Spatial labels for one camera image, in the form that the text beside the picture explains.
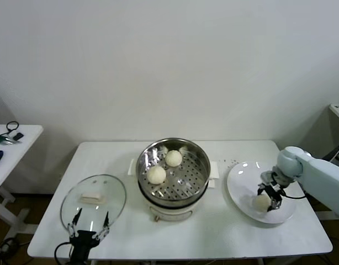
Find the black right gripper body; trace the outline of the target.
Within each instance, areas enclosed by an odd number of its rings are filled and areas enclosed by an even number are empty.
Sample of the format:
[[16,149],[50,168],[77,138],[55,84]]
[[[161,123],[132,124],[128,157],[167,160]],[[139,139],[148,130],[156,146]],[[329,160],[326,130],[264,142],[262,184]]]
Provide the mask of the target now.
[[284,189],[282,189],[281,186],[277,182],[262,181],[262,183],[266,185],[266,190],[262,194],[265,194],[268,197],[272,195],[277,195],[277,194],[279,194],[281,197],[286,196]]

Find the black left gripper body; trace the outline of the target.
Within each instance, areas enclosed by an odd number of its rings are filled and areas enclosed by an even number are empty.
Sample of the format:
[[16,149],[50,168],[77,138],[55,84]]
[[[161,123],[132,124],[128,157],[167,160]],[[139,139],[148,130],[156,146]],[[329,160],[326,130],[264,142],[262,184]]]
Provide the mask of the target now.
[[94,231],[78,230],[78,236],[70,238],[73,246],[69,264],[87,264],[88,256],[92,248],[100,244],[100,239]]

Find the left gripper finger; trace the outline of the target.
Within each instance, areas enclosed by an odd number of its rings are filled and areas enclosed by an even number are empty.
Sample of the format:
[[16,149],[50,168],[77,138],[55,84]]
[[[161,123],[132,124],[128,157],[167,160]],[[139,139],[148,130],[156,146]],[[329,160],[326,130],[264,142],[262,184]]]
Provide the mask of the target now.
[[69,238],[78,237],[78,231],[76,229],[78,220],[81,216],[82,208],[79,208],[78,212],[73,217],[72,221],[67,224],[67,230],[69,234]]
[[109,212],[106,213],[103,226],[99,232],[97,232],[93,238],[94,239],[104,239],[109,234]]

